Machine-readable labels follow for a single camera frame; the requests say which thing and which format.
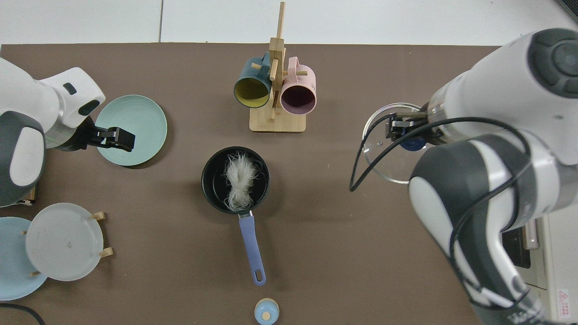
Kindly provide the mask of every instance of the pan handle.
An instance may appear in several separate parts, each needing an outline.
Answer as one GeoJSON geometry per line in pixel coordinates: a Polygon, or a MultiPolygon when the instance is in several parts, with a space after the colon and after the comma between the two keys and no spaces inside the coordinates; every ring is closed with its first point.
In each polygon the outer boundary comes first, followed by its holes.
{"type": "Polygon", "coordinates": [[[255,235],[255,218],[253,218],[252,213],[239,217],[239,226],[241,227],[241,234],[243,234],[243,240],[245,241],[245,250],[247,251],[247,258],[249,259],[253,282],[258,286],[262,286],[265,284],[267,278],[265,277],[261,252],[259,252],[259,245],[257,244],[257,237],[255,235]]]}

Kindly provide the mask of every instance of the wooden base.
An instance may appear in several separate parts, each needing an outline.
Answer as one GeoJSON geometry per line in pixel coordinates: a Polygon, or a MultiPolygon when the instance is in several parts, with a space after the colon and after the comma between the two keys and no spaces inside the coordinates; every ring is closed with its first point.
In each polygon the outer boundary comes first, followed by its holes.
{"type": "Polygon", "coordinates": [[[300,133],[305,131],[305,115],[293,115],[282,108],[273,110],[273,97],[265,106],[251,108],[249,129],[253,132],[300,133]]]}

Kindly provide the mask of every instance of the blue knob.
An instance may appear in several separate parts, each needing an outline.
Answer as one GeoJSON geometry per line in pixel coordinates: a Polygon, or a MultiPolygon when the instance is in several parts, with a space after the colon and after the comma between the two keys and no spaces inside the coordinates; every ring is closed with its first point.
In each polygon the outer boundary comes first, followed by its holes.
{"type": "Polygon", "coordinates": [[[255,319],[261,325],[272,325],[279,318],[279,305],[271,298],[259,300],[255,306],[255,319]]]}

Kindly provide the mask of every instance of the brown tablecloth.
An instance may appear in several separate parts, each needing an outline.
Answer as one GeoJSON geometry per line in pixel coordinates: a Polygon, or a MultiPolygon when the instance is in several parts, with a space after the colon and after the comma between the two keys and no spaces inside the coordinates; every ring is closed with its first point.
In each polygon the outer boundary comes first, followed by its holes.
{"type": "MultiPolygon", "coordinates": [[[[48,279],[15,303],[48,325],[256,324],[253,310],[264,297],[279,303],[280,325],[479,323],[406,186],[373,173],[353,193],[348,183],[374,111],[399,101],[422,105],[494,48],[287,45],[287,57],[298,56],[317,75],[317,108],[304,133],[253,133],[232,87],[243,63],[267,47],[2,46],[0,56],[35,79],[82,67],[105,104],[147,96],[169,125],[146,168],[114,165],[94,147],[48,151],[36,204],[3,208],[0,216],[31,220],[56,202],[102,210],[114,255],[83,279],[48,279]],[[236,216],[211,207],[201,191],[205,162],[233,145],[255,150],[271,172],[269,195],[253,211],[263,287],[251,280],[236,216]]],[[[33,324],[5,309],[0,323],[33,324]]]]}

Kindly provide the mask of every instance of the red warning sticker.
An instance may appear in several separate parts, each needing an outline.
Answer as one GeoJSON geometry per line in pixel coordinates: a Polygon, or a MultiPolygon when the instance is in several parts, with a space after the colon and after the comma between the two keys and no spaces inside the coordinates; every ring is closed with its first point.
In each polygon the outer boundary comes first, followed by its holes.
{"type": "Polygon", "coordinates": [[[570,318],[570,292],[567,289],[558,289],[558,317],[570,318]]]}

